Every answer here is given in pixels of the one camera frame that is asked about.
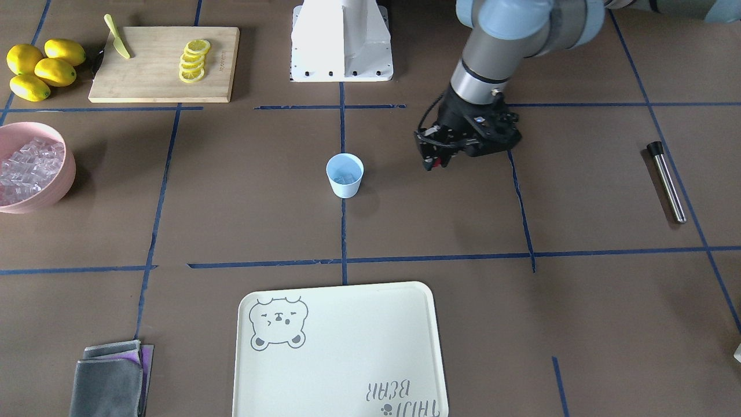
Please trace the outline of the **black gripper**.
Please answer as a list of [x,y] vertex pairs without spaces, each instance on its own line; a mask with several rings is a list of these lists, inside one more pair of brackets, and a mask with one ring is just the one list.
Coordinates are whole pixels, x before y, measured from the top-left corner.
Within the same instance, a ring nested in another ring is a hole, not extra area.
[[519,115],[511,112],[502,92],[491,96],[490,104],[472,104],[448,87],[434,102],[439,105],[431,127],[419,124],[414,132],[423,168],[431,171],[436,158],[446,168],[458,152],[471,158],[511,150],[522,139],[516,126]]

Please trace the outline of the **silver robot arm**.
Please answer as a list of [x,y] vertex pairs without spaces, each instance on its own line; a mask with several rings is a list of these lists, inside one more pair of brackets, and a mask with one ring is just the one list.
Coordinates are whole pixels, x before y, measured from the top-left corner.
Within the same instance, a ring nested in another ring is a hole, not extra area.
[[458,1],[456,16],[471,34],[436,100],[434,123],[415,130],[424,169],[445,168],[460,152],[510,151],[522,135],[504,90],[519,64],[590,42],[606,11],[623,8],[714,23],[738,21],[740,13],[738,1]]

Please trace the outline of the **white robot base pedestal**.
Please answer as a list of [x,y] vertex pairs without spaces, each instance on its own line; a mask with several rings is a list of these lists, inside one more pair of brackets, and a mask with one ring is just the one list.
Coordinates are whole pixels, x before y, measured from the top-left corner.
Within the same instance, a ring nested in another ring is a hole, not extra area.
[[386,82],[394,76],[387,8],[376,1],[304,1],[293,9],[289,80]]

